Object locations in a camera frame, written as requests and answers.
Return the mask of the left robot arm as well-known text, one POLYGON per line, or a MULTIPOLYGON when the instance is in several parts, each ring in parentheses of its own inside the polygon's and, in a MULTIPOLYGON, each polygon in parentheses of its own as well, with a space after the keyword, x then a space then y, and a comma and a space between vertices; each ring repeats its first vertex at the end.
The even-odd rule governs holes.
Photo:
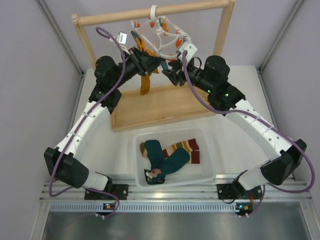
POLYGON ((165 60, 136 47, 121 53, 122 62, 101 56, 95 63, 93 88, 85 109, 65 138, 54 148, 47 148, 44 159, 51 180, 59 180, 72 188, 94 190, 103 199, 113 194, 112 179, 88 169, 82 162, 86 147, 101 124, 110 117, 121 99, 119 87, 136 75, 145 76, 165 60))

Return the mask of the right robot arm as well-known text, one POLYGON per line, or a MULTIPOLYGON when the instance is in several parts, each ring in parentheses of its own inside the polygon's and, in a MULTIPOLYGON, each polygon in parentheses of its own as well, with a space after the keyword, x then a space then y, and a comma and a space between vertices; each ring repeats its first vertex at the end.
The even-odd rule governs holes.
POLYGON ((255 187, 265 184, 280 186, 300 165, 306 143, 284 136, 274 128, 246 99, 246 96, 228 82, 230 67, 217 55, 209 56, 203 68, 191 60, 184 65, 179 59, 169 62, 162 73, 174 86, 188 83, 193 91, 198 88, 208 94, 206 108, 238 125, 263 150, 267 161, 240 173, 232 182, 234 198, 246 198, 255 187))

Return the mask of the white plastic clip hanger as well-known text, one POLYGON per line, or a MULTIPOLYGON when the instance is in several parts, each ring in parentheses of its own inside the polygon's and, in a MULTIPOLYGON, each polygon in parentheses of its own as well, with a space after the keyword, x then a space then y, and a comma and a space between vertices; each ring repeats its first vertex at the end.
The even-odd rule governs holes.
POLYGON ((152 5, 148 20, 140 24, 131 21, 133 39, 140 51, 168 61, 177 58, 179 48, 185 43, 192 43, 191 37, 165 15, 156 15, 157 5, 152 5))

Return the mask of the teal clothes peg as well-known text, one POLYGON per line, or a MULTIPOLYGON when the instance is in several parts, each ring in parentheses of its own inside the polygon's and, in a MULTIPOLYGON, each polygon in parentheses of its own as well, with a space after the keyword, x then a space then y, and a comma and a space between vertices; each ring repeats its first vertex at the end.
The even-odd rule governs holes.
POLYGON ((168 67, 167 60, 166 60, 166 59, 162 61, 161 67, 162 67, 162 70, 163 70, 163 71, 168 71, 168 70, 169 70, 169 67, 168 67))

